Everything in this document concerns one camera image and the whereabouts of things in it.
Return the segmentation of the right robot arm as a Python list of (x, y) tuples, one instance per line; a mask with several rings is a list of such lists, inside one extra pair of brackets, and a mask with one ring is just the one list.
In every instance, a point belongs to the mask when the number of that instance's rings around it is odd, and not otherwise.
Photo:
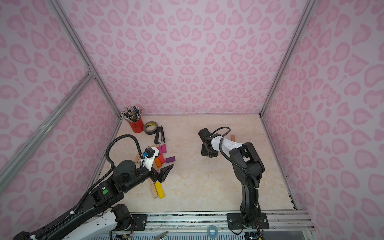
[(262, 217), (259, 185), (265, 166), (252, 143), (241, 144), (226, 139), (230, 131), (229, 127), (220, 127), (212, 133), (207, 128), (200, 130), (202, 156), (213, 158), (221, 154), (232, 164), (235, 176), (242, 184), (240, 219), (246, 228), (257, 227)]

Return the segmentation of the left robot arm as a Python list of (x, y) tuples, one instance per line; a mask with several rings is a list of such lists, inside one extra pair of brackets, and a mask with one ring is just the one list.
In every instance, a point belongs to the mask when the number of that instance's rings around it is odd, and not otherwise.
[(125, 160), (93, 184), (75, 207), (36, 231), (18, 233), (14, 239), (61, 240), (87, 220), (118, 203), (124, 194), (147, 179), (164, 182), (173, 166), (171, 164), (158, 172), (153, 168), (137, 168), (133, 161)]

